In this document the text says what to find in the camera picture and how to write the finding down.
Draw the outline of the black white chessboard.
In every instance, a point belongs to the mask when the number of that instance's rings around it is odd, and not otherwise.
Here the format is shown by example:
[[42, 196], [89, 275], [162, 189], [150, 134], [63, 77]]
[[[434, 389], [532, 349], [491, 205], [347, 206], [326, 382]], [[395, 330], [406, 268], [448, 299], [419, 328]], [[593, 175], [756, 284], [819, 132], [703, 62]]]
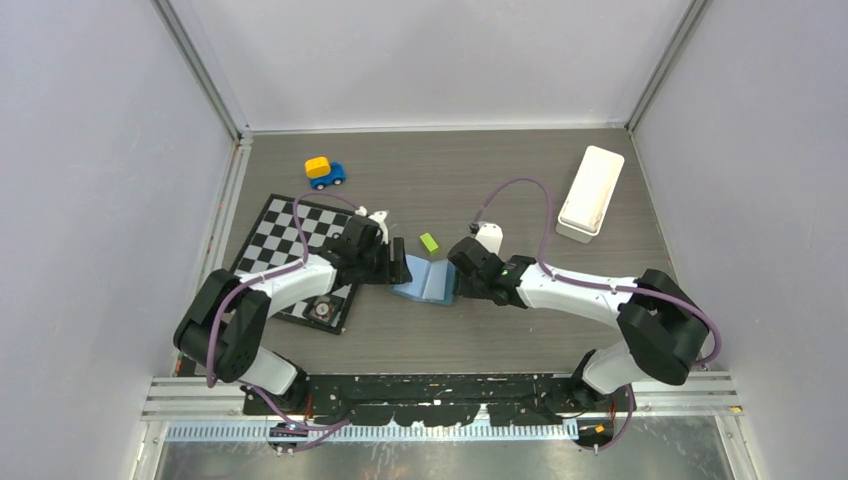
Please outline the black white chessboard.
[[[256, 279], [241, 295], [258, 291], [270, 300], [267, 317], [339, 335], [344, 332], [362, 283], [335, 285], [336, 270], [323, 258], [323, 243], [342, 232], [351, 210], [272, 194], [246, 237], [231, 272], [242, 281]], [[307, 303], [332, 294], [344, 299], [335, 326], [304, 317]]]

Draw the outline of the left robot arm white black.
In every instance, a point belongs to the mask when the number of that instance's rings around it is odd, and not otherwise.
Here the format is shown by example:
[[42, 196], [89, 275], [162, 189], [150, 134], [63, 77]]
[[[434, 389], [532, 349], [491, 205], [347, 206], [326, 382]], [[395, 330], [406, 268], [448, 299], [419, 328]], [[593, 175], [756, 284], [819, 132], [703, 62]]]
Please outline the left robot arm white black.
[[277, 312], [351, 284], [410, 280], [403, 240], [392, 237], [385, 211], [358, 212], [342, 232], [280, 267], [237, 276], [209, 274], [175, 330], [177, 350], [206, 369], [207, 383], [243, 382], [268, 393], [280, 412], [298, 412], [307, 398], [300, 368], [261, 345]]

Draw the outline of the blue yellow toy car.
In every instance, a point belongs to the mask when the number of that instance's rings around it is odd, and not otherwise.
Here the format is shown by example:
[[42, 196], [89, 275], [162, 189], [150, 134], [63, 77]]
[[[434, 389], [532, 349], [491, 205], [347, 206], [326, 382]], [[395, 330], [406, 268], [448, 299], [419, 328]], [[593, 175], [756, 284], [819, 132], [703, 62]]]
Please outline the blue yellow toy car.
[[347, 180], [344, 167], [325, 156], [314, 157], [304, 162], [305, 175], [313, 190], [323, 190], [329, 185], [340, 185]]

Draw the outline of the green block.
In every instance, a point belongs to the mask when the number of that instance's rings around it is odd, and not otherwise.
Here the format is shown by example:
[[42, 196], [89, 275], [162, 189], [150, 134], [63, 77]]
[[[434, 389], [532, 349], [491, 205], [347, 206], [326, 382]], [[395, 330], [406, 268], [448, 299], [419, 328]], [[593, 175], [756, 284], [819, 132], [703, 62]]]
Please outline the green block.
[[420, 242], [423, 248], [430, 254], [435, 255], [439, 251], [439, 244], [435, 240], [435, 238], [429, 233], [425, 232], [419, 236]]

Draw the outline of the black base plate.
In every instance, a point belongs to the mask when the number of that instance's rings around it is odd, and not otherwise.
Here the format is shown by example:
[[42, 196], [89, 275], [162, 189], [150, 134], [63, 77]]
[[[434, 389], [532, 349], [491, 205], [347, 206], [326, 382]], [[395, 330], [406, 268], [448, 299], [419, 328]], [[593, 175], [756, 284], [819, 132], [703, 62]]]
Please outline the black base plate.
[[466, 426], [480, 414], [493, 426], [545, 426], [592, 414], [609, 420], [630, 403], [625, 389], [591, 394], [552, 373], [301, 375], [281, 395], [244, 392], [246, 415], [305, 414], [319, 426]]

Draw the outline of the small compass in black case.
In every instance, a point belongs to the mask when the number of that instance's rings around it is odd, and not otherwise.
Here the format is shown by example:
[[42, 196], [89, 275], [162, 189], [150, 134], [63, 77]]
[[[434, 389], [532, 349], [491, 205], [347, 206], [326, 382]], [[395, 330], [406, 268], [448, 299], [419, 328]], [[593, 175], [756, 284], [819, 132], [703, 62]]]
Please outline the small compass in black case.
[[326, 326], [335, 326], [343, 304], [344, 299], [336, 295], [316, 296], [307, 303], [304, 317]]

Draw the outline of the white plastic box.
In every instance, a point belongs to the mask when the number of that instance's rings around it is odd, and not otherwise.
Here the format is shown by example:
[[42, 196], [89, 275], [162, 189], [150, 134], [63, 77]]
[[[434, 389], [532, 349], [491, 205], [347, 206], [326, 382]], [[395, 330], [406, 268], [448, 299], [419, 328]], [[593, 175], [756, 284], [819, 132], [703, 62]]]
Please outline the white plastic box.
[[586, 148], [566, 199], [556, 217], [556, 232], [589, 243], [600, 232], [625, 163], [623, 155]]

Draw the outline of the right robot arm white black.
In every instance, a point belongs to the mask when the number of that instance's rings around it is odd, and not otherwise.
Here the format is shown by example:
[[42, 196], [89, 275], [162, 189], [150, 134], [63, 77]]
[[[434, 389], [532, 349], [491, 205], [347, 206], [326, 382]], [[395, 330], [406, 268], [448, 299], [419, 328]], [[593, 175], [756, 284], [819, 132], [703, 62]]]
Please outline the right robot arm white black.
[[460, 240], [448, 259], [466, 298], [561, 311], [620, 332], [621, 341], [589, 351], [567, 380], [572, 400], [584, 410], [598, 409], [633, 382], [684, 384], [709, 333], [690, 300], [658, 270], [648, 269], [639, 278], [603, 278], [555, 269], [528, 256], [502, 260], [473, 237]]

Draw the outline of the blue card holder wallet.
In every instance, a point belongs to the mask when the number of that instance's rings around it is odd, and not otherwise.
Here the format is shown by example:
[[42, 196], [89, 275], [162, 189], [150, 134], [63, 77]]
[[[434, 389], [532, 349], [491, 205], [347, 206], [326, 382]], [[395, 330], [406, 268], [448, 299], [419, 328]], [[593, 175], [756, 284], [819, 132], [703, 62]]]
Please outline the blue card holder wallet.
[[454, 303], [456, 270], [448, 260], [430, 261], [406, 255], [406, 263], [412, 280], [408, 283], [392, 285], [391, 292], [421, 303], [436, 305]]

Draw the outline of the aluminium frame rail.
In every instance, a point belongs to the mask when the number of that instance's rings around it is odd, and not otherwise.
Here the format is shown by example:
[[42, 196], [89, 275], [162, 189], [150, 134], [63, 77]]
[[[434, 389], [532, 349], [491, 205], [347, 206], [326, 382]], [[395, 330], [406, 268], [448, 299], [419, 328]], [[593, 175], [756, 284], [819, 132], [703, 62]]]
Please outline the aluminium frame rail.
[[315, 375], [280, 400], [200, 377], [157, 378], [142, 410], [174, 441], [324, 442], [563, 440], [616, 436], [639, 417], [739, 416], [727, 373], [697, 371], [681, 386], [640, 381], [582, 406], [563, 374]]

